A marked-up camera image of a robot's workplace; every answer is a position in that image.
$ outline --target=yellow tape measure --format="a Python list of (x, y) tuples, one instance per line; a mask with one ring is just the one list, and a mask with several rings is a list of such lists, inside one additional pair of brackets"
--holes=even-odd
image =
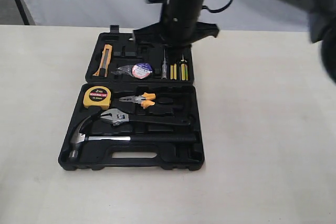
[(85, 92), (83, 105), (85, 108), (99, 106), (108, 110), (111, 104), (111, 91), (103, 86), (95, 86)]

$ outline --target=white backdrop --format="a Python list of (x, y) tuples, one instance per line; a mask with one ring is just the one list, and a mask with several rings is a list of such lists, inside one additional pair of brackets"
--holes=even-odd
[[(160, 5), (144, 0), (25, 0), (37, 25), (140, 28), (159, 18)], [(227, 0), (206, 0), (212, 8)], [(278, 0), (234, 0), (221, 14), (202, 11), (201, 20), (229, 30), (305, 31), (304, 12)]]

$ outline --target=table surface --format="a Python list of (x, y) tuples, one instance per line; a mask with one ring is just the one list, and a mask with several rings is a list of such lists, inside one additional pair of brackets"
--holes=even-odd
[(194, 44), (201, 170), (64, 171), (57, 157), (107, 30), (0, 26), (0, 223), (336, 223), (336, 86), (305, 33)]

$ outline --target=pliers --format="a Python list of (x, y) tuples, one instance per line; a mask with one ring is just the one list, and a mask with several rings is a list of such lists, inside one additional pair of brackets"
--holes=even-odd
[(120, 102), (133, 102), (140, 104), (143, 109), (147, 109), (149, 106), (155, 105), (155, 102), (153, 100), (156, 99), (156, 94), (148, 94), (144, 93), (143, 95), (131, 95), (129, 97), (121, 97), (119, 98)]

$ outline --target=black plastic case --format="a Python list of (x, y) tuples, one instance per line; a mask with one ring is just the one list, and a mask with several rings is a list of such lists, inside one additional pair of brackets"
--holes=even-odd
[[(140, 167), (159, 166), (163, 169), (187, 168), (198, 170), (204, 163), (204, 152), (201, 135), (201, 125), (198, 114), (195, 88), (192, 86), (194, 75), (190, 48), (186, 49), (184, 57), (188, 62), (189, 80), (170, 80), (170, 62), (168, 62), (168, 79), (161, 79), (161, 67), (164, 57), (162, 45), (141, 44), (136, 45), (132, 34), (119, 33), (116, 26), (110, 33), (102, 33), (98, 37), (87, 73), (88, 84), (82, 86), (79, 97), (64, 139), (58, 158), (59, 164), (65, 170), (91, 168), (103, 169), (108, 166)], [(105, 44), (113, 46), (113, 54), (108, 68), (107, 78), (92, 76), (99, 67), (101, 54)], [(136, 63), (149, 63), (154, 73), (147, 79), (139, 80), (129, 75), (115, 76), (110, 72), (120, 66), (134, 65)], [(95, 120), (86, 131), (90, 136), (130, 136), (139, 134), (179, 134), (195, 135), (195, 143), (171, 142), (124, 142), (112, 140), (87, 141), (81, 148), (79, 158), (74, 162), (69, 160), (71, 152), (70, 139), (78, 124), (88, 116), (103, 112), (100, 107), (83, 106), (85, 92), (93, 86), (104, 86), (112, 93), (110, 108), (134, 115), (188, 117), (189, 126), (170, 126), (130, 122), (119, 126), (112, 126), (100, 119)], [(144, 92), (167, 96), (173, 101), (173, 108), (169, 106), (153, 106), (144, 110), (139, 104), (120, 102), (118, 98), (129, 95), (142, 95)], [(156, 153), (153, 158), (118, 158), (113, 157), (116, 152), (151, 152)]]

